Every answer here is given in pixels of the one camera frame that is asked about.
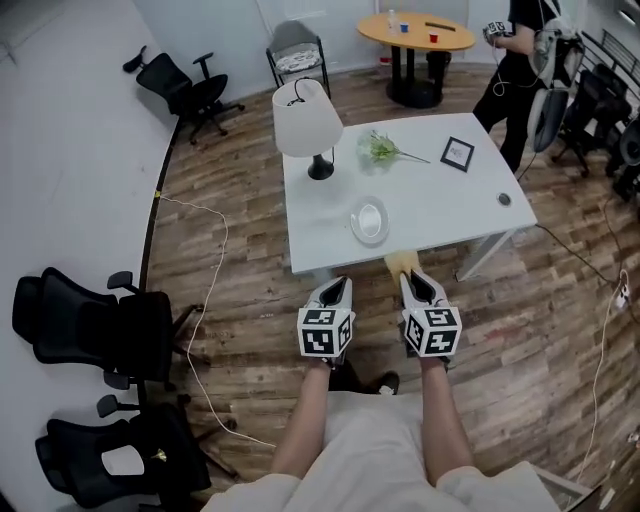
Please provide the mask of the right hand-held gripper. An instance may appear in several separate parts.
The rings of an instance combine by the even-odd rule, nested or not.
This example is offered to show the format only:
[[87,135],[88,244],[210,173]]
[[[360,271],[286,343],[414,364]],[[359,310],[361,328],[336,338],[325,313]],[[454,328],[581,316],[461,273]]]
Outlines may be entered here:
[[439,359],[448,368],[462,333],[458,308],[442,306],[448,304],[444,288],[421,270],[402,272],[400,289],[404,309],[399,326],[406,356]]

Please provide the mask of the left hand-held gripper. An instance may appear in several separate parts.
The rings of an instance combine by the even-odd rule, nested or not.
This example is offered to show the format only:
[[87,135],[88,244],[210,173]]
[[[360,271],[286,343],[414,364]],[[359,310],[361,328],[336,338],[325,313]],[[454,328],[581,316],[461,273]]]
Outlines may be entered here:
[[318,286],[297,317],[300,354],[319,359],[331,369],[343,364],[354,334],[353,283],[346,276]]

